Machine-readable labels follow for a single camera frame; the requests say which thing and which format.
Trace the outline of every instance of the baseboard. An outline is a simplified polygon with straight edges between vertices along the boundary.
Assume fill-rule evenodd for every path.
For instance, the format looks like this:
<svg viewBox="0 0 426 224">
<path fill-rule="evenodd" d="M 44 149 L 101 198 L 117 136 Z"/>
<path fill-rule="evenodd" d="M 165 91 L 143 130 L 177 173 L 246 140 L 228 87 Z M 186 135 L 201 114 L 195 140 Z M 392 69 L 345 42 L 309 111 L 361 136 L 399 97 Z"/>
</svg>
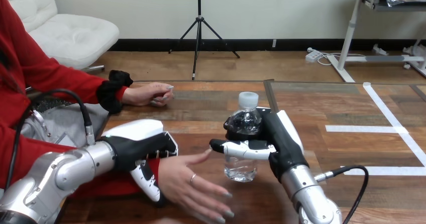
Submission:
<svg viewBox="0 0 426 224">
<path fill-rule="evenodd" d="M 229 39 L 225 40 L 235 51 L 305 51 L 308 47 L 320 51 L 340 50 L 344 39 L 277 39 L 272 47 L 272 39 Z M 109 50 L 130 52 L 167 52 L 194 51 L 195 39 L 182 40 L 176 48 L 178 39 L 119 39 Z M 415 40 L 405 39 L 354 39 L 351 44 L 353 51 L 371 50 L 374 44 L 385 51 L 401 51 L 404 47 L 414 45 Z M 201 42 L 202 51 L 226 51 L 220 40 L 207 39 Z"/>
</svg>

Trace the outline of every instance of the white leather armchair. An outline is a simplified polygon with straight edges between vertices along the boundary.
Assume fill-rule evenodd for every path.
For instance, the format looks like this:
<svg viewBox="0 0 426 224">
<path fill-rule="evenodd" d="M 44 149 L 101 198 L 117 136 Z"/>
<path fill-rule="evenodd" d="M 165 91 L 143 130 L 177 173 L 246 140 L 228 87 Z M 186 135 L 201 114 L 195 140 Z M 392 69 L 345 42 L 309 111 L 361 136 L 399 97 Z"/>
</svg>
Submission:
<svg viewBox="0 0 426 224">
<path fill-rule="evenodd" d="M 87 67 L 118 40 L 116 25 L 93 17 L 58 14 L 55 0 L 9 2 L 46 55 L 75 69 L 104 69 Z"/>
</svg>

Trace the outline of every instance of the red sweater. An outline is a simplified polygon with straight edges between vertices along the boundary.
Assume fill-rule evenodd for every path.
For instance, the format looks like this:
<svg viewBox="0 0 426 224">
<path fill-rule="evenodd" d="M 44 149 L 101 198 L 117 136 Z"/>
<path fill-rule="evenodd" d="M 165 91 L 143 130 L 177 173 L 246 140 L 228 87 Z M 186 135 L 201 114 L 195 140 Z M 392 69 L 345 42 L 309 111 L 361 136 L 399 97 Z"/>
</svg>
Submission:
<svg viewBox="0 0 426 224">
<path fill-rule="evenodd" d="M 9 64 L 6 69 L 0 63 L 0 188 L 4 188 L 15 137 L 13 126 L 30 103 L 25 95 L 26 85 L 39 91 L 66 88 L 77 93 L 85 103 L 98 103 L 95 92 L 105 79 L 62 66 L 47 57 L 25 31 L 8 0 L 0 0 L 1 53 Z M 125 87 L 117 92 L 119 100 L 124 90 Z M 24 177 L 42 154 L 69 149 L 21 136 L 12 182 Z M 158 173 L 158 164 L 159 160 L 150 161 L 154 174 Z M 140 191 L 129 173 L 108 173 L 82 185 L 76 195 L 121 195 Z"/>
</svg>

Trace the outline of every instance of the cable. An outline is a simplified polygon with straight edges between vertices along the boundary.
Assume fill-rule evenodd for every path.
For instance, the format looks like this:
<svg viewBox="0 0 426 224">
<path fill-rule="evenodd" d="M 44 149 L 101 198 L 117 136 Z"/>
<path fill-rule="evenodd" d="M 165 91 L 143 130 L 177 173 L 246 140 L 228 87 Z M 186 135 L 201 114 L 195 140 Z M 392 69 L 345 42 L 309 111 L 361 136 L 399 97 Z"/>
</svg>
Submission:
<svg viewBox="0 0 426 224">
<path fill-rule="evenodd" d="M 315 49 L 313 49 L 313 48 L 311 48 L 311 47 L 309 47 L 308 49 L 307 49 L 307 51 L 308 52 L 312 52 L 312 51 L 318 51 L 318 50 L 315 50 Z M 336 53 L 325 53 L 325 52 L 320 52 L 320 51 L 318 51 L 319 53 L 321 53 L 321 57 L 317 60 L 317 62 L 319 63 L 319 64 L 321 64 L 321 65 L 324 65 L 324 66 L 330 66 L 331 65 L 331 63 L 322 63 L 320 60 L 322 59 L 322 58 L 327 58 L 327 56 L 330 56 L 330 55 L 332 55 L 332 56 L 335 56 L 335 57 L 340 57 L 340 52 L 336 52 Z M 365 57 L 365 55 L 362 55 L 362 54 L 355 54 L 355 53 L 348 53 L 347 54 L 348 56 L 361 56 L 361 57 Z"/>
<path fill-rule="evenodd" d="M 90 121 L 89 112 L 87 111 L 86 106 L 83 104 L 83 101 L 81 101 L 81 99 L 78 97 L 78 95 L 75 94 L 73 91 L 70 91 L 70 90 L 67 90 L 67 89 L 54 89 L 54 90 L 50 90 L 48 92 L 44 92 L 44 93 L 38 95 L 37 97 L 35 97 L 31 101 L 31 103 L 28 105 L 28 107 L 25 109 L 25 111 L 22 113 L 21 118 L 19 119 L 19 122 L 18 122 L 18 125 L 17 125 L 17 128 L 16 128 L 14 146 L 13 146 L 13 151 L 12 151 L 12 158 L 11 158 L 11 162 L 9 164 L 9 172 L 8 172 L 8 178 L 7 178 L 7 182 L 6 182 L 5 191 L 9 188 L 11 181 L 12 181 L 13 171 L 14 171 L 15 162 L 16 162 L 16 156 L 18 154 L 19 136 L 21 135 L 21 130 L 22 130 L 22 127 L 24 126 L 25 119 L 28 117 L 28 113 L 30 112 L 34 103 L 39 102 L 40 100 L 42 100 L 46 96 L 50 96 L 50 95 L 52 95 L 54 93 L 58 93 L 58 92 L 66 93 L 66 94 L 72 96 L 78 102 L 78 105 L 80 105 L 80 110 L 81 110 L 81 113 L 83 114 L 84 126 L 88 127 L 88 126 L 92 125 L 92 122 Z"/>
<path fill-rule="evenodd" d="M 355 199 L 354 205 L 352 206 L 351 210 L 349 211 L 348 215 L 346 216 L 345 220 L 343 221 L 343 224 L 348 224 L 349 220 L 351 219 L 352 215 L 354 214 L 355 210 L 357 209 L 359 202 L 361 201 L 362 196 L 364 195 L 365 189 L 367 188 L 368 184 L 368 170 L 362 165 L 351 165 L 351 166 L 344 166 L 342 168 L 332 170 L 334 176 L 340 175 L 346 171 L 352 170 L 352 169 L 361 169 L 364 171 L 364 182 L 362 183 L 360 192 L 358 193 L 357 198 Z"/>
</svg>

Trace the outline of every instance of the desk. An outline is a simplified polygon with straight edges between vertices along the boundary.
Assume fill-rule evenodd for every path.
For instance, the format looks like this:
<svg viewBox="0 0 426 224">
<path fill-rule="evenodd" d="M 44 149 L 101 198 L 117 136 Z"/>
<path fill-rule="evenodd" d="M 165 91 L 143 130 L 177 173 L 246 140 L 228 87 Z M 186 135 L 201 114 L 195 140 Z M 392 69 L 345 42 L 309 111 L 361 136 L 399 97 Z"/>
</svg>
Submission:
<svg viewBox="0 0 426 224">
<path fill-rule="evenodd" d="M 255 91 L 260 95 L 260 106 L 269 105 L 262 82 L 169 83 L 175 86 L 176 98 L 167 108 L 126 106 L 110 118 L 106 129 L 140 118 L 158 119 L 179 144 L 180 154 L 193 154 L 204 151 L 211 138 L 224 137 L 223 122 L 237 108 L 240 91 Z M 272 104 L 285 109 L 293 121 L 314 174 L 350 164 L 422 167 L 398 134 L 326 130 L 326 125 L 390 126 L 362 84 L 272 82 L 266 85 L 273 90 Z M 425 150 L 426 102 L 408 85 L 373 85 L 373 89 Z M 236 215 L 227 223 L 297 223 L 297 214 L 268 162 L 259 164 L 258 176 L 250 183 L 229 181 L 223 167 L 223 156 L 213 153 L 206 163 L 193 169 L 234 195 L 227 203 Z M 362 176 L 342 175 L 321 185 L 346 216 L 362 180 Z M 426 223 L 424 183 L 426 176 L 371 176 L 352 223 Z M 59 223 L 201 222 L 172 205 L 156 209 L 141 194 L 70 200 Z"/>
<path fill-rule="evenodd" d="M 396 5 L 389 7 L 386 0 L 355 0 L 355 7 L 352 13 L 352 18 L 349 21 L 348 30 L 346 32 L 345 41 L 343 43 L 342 52 L 339 60 L 335 56 L 327 56 L 332 66 L 336 69 L 337 73 L 342 77 L 345 82 L 355 82 L 350 74 L 345 70 L 346 62 L 408 62 L 420 74 L 426 77 L 426 61 L 423 57 L 413 57 L 408 55 L 402 56 L 365 56 L 365 57 L 348 57 L 348 50 L 351 45 L 352 37 L 354 35 L 358 11 L 361 4 L 365 4 L 368 8 L 375 11 L 387 12 L 420 12 L 426 11 L 426 3 L 418 3 L 415 5 Z"/>
</svg>

